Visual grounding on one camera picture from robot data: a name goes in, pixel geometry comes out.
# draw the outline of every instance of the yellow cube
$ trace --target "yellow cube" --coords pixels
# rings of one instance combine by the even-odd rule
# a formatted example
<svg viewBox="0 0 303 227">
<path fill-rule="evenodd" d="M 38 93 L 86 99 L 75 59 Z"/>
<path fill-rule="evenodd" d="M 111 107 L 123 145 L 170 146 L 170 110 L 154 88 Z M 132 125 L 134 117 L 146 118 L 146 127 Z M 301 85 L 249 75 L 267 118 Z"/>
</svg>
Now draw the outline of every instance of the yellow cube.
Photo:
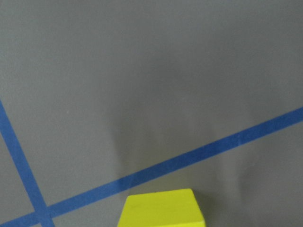
<svg viewBox="0 0 303 227">
<path fill-rule="evenodd" d="M 205 227 L 191 189 L 127 197 L 118 227 Z"/>
</svg>

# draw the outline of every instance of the block's top face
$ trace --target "block's top face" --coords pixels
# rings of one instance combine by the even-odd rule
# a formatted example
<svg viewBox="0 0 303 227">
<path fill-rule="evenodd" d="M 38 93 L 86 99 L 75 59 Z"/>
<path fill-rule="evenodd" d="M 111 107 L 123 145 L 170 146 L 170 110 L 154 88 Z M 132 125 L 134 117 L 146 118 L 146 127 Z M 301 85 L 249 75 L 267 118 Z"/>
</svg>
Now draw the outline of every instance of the block's top face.
<svg viewBox="0 0 303 227">
<path fill-rule="evenodd" d="M 175 225 L 204 227 L 204 218 L 191 189 L 128 196 L 118 227 Z"/>
</svg>

